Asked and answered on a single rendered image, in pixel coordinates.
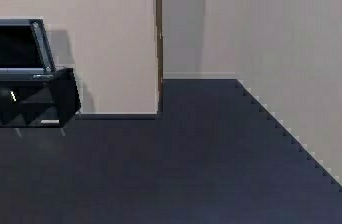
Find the black television stand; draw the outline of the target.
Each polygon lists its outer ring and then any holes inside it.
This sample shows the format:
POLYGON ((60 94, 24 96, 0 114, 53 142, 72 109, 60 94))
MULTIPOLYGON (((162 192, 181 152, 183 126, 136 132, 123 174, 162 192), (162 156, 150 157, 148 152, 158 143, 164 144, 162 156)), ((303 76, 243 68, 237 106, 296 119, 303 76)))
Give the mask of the black television stand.
POLYGON ((0 79, 0 128, 63 128, 80 108, 73 68, 47 77, 0 79))

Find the black television set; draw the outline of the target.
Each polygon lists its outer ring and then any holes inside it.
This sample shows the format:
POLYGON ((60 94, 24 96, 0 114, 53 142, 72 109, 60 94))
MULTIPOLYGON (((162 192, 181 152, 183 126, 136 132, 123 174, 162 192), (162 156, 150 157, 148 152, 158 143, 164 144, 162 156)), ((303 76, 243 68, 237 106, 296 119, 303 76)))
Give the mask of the black television set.
POLYGON ((0 79, 33 79, 55 71, 42 18, 0 18, 0 79))

